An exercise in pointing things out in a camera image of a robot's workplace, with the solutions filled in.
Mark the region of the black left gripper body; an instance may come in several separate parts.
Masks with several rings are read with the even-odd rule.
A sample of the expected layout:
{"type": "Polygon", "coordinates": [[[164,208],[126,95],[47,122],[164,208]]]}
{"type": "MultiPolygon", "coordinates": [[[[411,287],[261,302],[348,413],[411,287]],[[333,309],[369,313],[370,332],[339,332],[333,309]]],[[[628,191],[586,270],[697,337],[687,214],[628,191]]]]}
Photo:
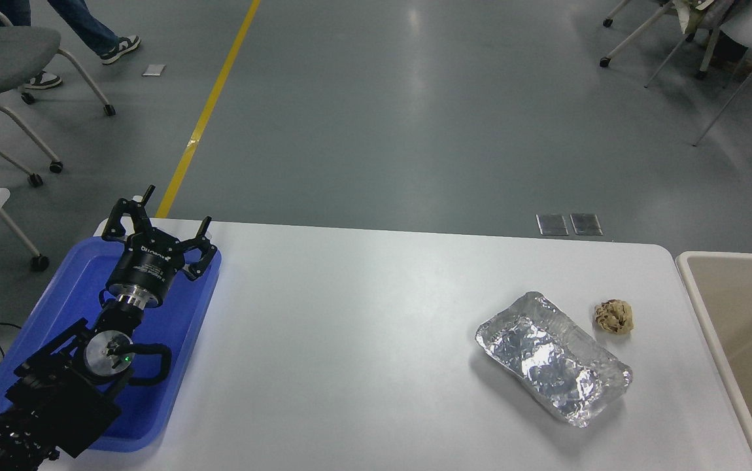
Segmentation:
{"type": "Polygon", "coordinates": [[[134,233],[125,241],[124,251],[108,277],[106,289],[114,297],[124,291],[148,293],[147,307],[160,307],[184,266],[179,239],[159,229],[134,233]]]}

